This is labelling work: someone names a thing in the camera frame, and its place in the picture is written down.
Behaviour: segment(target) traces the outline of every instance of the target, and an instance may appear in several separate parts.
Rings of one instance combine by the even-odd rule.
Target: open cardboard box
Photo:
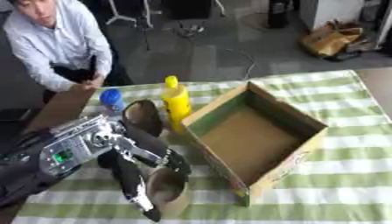
[[[247,82],[183,125],[245,206],[316,150],[326,126]]]

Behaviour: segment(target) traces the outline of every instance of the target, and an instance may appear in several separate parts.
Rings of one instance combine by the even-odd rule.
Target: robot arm
[[[61,126],[23,136],[12,150],[0,155],[0,207],[40,193],[100,155],[120,182],[124,196],[154,221],[160,213],[145,193],[135,159],[149,166],[167,166],[185,176],[189,164],[159,139],[106,116],[81,118]]]

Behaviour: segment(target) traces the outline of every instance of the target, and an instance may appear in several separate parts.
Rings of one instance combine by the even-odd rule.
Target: yellow bottle
[[[162,94],[162,99],[166,106],[171,127],[175,132],[182,133],[184,128],[181,125],[181,121],[189,116],[192,111],[188,90],[186,90],[184,85],[179,84],[176,76],[166,77],[165,85],[166,88]]]

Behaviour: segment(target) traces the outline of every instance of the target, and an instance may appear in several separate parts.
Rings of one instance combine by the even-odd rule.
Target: blue cup
[[[115,88],[107,89],[101,93],[100,101],[103,106],[113,112],[122,112],[125,109],[121,92]]]

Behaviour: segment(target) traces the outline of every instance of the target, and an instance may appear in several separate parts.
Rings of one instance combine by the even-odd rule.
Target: floor
[[[377,52],[340,63],[313,58],[298,45],[298,39],[306,29],[295,13],[290,15],[290,25],[285,29],[256,30],[244,21],[256,12],[256,0],[221,1],[227,8],[227,16],[220,17],[215,9],[213,17],[206,22],[206,30],[192,39],[180,38],[174,33],[177,23],[155,15],[156,27],[147,31],[149,51],[143,33],[132,24],[116,22],[110,25],[109,35],[135,83],[157,83],[172,74],[181,81],[241,80],[252,60],[256,66],[249,78],[392,66],[391,58]],[[5,14],[0,14],[0,24],[5,18]],[[42,87],[35,84],[25,74],[21,63],[11,56],[3,31],[0,31],[0,47],[4,71],[0,82],[0,109],[41,107]]]

